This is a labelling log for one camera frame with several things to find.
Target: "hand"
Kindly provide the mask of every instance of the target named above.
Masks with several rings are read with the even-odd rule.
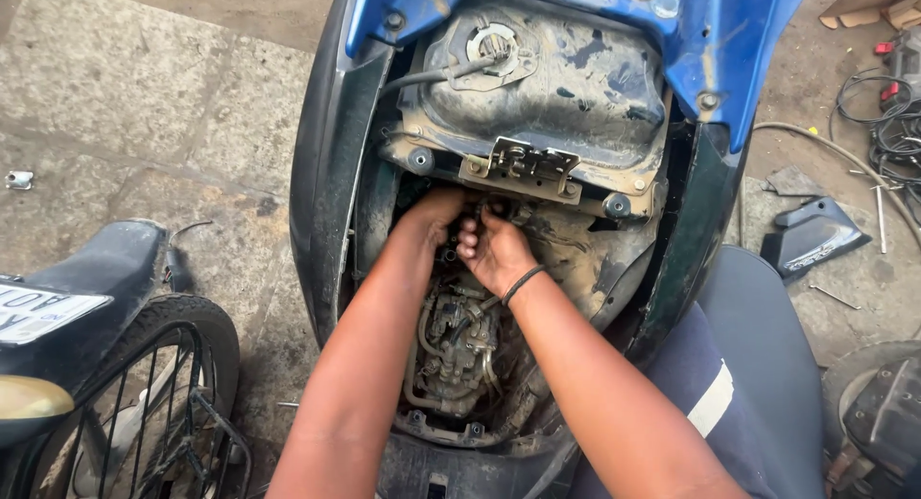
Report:
[[[474,219],[460,223],[457,253],[489,292],[504,297],[537,261],[521,230],[498,218],[489,206],[483,206],[480,220],[485,227],[479,238]]]
[[[464,204],[473,199],[459,187],[439,187],[425,194],[400,219],[415,222],[426,231],[426,239],[440,246],[448,239],[448,224],[454,222]]]

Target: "bolt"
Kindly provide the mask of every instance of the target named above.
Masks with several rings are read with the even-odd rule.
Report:
[[[406,23],[406,19],[404,19],[402,15],[394,11],[393,13],[390,13],[389,15],[387,15],[387,20],[384,22],[384,25],[387,26],[387,29],[395,32],[399,29],[402,29],[403,24],[405,23]]]
[[[713,110],[720,104],[720,98],[716,94],[703,93],[700,96],[700,108],[704,110]]]

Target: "white license plate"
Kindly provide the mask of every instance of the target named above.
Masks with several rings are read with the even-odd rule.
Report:
[[[0,343],[28,344],[109,300],[0,283]]]

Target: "scooter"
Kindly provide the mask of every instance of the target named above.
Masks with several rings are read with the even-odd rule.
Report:
[[[501,201],[580,312],[648,365],[714,267],[800,1],[334,0],[289,208],[319,344],[402,212],[462,185]],[[578,445],[456,241],[437,255],[378,495],[565,496]]]
[[[153,296],[166,250],[155,222],[113,222],[0,279],[0,497],[247,496],[236,329],[203,297]]]

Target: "dark pants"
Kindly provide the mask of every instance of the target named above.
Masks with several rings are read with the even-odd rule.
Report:
[[[821,499],[819,369],[777,272],[723,246],[647,376],[753,497]],[[571,499],[607,498],[582,458]]]

